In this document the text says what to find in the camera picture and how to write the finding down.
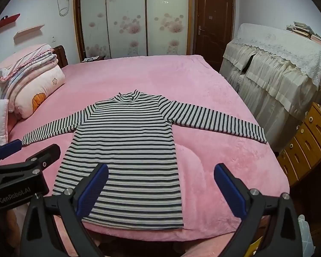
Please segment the pink bed cover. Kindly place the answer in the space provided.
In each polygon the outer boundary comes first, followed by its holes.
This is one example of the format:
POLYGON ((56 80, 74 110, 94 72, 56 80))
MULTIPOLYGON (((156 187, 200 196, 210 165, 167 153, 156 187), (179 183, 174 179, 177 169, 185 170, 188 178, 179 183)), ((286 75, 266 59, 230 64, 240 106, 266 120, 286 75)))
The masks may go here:
POLYGON ((11 131, 24 146, 4 164, 59 145, 60 159, 44 172, 56 195, 106 164, 89 230, 147 241, 234 232, 239 219, 213 177, 218 163, 264 195, 289 191, 269 138, 202 57, 127 57, 63 72, 65 84, 11 131))

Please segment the wooden drawer cabinet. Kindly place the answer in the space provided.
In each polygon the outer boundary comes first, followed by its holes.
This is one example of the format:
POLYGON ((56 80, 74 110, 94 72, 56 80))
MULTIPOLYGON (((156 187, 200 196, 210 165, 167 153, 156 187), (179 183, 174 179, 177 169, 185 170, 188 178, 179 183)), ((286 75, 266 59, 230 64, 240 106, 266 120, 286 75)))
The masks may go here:
POLYGON ((304 122, 277 160, 290 187, 304 179, 321 162, 321 105, 313 103, 304 122))

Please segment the red wall shelf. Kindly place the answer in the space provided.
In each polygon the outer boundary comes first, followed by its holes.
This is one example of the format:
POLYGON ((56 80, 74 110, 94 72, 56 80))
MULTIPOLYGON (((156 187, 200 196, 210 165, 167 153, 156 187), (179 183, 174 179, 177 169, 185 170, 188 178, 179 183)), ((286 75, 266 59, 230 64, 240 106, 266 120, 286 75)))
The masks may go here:
POLYGON ((20 17, 20 14, 12 15, 10 17, 7 17, 5 19, 1 19, 0 21, 0 28, 9 25, 11 23, 14 23, 18 18, 20 17))

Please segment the stack of books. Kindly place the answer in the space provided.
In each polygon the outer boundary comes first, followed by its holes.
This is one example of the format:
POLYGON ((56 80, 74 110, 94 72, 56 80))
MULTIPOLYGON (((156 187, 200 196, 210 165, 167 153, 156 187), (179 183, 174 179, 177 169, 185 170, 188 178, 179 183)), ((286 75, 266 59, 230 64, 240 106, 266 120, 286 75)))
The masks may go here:
POLYGON ((302 37, 308 38, 317 44, 321 45, 321 37, 316 34, 309 25, 300 22, 294 22, 291 25, 286 26, 286 30, 302 37))

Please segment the floral sliding wardrobe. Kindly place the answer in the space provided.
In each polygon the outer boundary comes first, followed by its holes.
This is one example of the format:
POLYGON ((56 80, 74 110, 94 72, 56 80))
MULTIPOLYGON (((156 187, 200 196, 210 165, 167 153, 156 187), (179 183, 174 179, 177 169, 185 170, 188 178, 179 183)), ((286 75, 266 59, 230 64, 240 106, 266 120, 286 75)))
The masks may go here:
POLYGON ((79 59, 188 55, 192 0, 73 0, 79 59))

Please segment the folded pink quilt stack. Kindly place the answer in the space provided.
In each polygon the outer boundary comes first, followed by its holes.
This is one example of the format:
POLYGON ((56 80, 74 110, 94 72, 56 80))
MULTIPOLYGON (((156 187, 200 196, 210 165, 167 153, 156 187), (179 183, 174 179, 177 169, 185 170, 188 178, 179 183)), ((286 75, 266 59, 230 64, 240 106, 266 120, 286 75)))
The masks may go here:
POLYGON ((20 50, 0 63, 0 99, 8 100, 8 112, 29 118, 65 83, 54 49, 44 43, 20 50))

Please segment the pink wall shelf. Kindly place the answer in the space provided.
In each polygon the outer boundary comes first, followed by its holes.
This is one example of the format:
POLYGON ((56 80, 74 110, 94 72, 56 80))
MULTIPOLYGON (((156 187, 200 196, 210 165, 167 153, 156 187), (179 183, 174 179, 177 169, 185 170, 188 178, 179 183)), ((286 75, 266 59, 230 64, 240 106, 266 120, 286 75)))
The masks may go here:
POLYGON ((23 30, 21 30, 21 31, 18 31, 18 32, 14 35, 13 40, 16 40, 16 39, 18 39, 18 38, 20 38, 20 37, 23 37, 23 36, 25 36, 25 35, 27 35, 27 34, 30 34, 30 33, 35 32, 35 31, 39 31, 39 30, 40 30, 41 28, 43 28, 43 27, 44 27, 44 24, 41 24, 41 25, 35 25, 35 26, 33 26, 33 27, 26 28, 26 29, 23 29, 23 30))

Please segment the dark wooden headboard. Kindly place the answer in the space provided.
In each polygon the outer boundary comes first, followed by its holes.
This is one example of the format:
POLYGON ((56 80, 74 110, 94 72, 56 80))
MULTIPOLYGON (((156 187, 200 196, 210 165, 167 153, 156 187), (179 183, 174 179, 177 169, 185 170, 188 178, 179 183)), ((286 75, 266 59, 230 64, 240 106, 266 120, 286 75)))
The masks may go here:
POLYGON ((53 49, 53 53, 57 56, 59 67, 61 69, 66 67, 68 65, 68 59, 64 47, 62 45, 58 45, 53 49))

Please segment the cream lace covered furniture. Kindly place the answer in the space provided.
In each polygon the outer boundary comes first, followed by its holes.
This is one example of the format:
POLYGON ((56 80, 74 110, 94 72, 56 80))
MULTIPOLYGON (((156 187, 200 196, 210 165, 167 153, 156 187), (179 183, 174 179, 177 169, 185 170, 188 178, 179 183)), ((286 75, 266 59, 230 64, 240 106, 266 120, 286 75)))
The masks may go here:
POLYGON ((227 44, 220 74, 238 93, 274 151, 321 100, 321 45, 287 30, 243 23, 227 44))

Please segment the dark brown wooden door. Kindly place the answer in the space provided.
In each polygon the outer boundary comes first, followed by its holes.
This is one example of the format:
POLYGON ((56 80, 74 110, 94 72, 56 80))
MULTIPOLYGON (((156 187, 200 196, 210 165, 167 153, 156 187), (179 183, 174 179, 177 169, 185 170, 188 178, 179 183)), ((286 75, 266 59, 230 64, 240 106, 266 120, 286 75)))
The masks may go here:
POLYGON ((232 40, 234 0, 195 0, 193 54, 201 55, 216 71, 232 40))

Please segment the black white striped shirt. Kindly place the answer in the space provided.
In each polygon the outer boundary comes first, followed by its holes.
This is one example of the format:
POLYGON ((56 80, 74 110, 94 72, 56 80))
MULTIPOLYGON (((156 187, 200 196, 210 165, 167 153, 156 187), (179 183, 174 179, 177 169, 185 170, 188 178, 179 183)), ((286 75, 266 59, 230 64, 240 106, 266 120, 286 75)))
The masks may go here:
POLYGON ((73 139, 53 193, 75 187, 97 164, 108 180, 87 220, 122 229, 184 226, 174 125, 266 142, 262 127, 216 110, 140 91, 95 102, 29 133, 24 146, 65 133, 73 139))

